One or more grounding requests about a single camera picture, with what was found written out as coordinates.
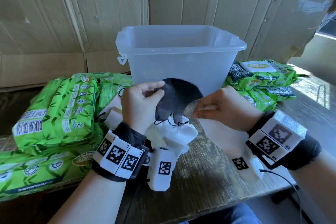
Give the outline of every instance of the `person's leg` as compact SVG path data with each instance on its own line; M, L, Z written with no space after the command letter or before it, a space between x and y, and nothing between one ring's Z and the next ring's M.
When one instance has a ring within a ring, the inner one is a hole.
M254 212L245 204L210 213L189 221L189 224L261 224Z

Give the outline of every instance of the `transparent plastic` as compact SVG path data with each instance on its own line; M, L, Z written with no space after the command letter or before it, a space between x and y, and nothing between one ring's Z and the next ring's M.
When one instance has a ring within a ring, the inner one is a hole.
M246 43L212 26L150 25L125 27L115 41L133 83L178 78L195 84L203 95L221 88Z

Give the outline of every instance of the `wooden table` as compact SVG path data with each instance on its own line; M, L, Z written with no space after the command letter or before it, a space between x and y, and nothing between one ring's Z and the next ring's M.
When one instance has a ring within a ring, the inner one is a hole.
M29 105L29 99L39 90L0 95L1 134L10 133L15 121ZM278 107L308 128L310 134L336 156L336 87L312 76L300 78L293 84L293 91L297 98ZM132 197L126 223L168 224L289 188L286 181L271 174L265 174L263 180L254 184L243 182L226 155L205 136L199 123L195 120L191 123L199 135L190 143L189 152L179 158L170 188L166 192L154 192L143 184L133 197L141 175L137 180L129 181L116 223L123 223ZM295 182L285 168L279 167L275 172ZM2 202L0 219L2 223L46 223L73 190L40 192Z

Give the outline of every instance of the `stack of wet wipes packages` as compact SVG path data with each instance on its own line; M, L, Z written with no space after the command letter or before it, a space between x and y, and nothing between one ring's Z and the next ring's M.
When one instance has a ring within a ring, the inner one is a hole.
M288 65L274 60L236 61L224 86L231 85L261 111L275 110L279 101L295 98L289 85L299 74Z
M78 184L106 128L97 114L132 77L81 73L48 82L12 128L0 137L0 201Z

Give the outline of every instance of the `wrist-mounted tracker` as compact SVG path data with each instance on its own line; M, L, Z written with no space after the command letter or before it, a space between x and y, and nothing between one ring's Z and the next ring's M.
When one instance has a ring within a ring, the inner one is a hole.
M149 148L146 137L125 123L112 132L109 130L93 155L92 169L99 175L116 182L136 178Z
M247 133L246 145L269 169L282 165L297 170L321 152L320 143L307 134L307 129L280 110L266 112Z

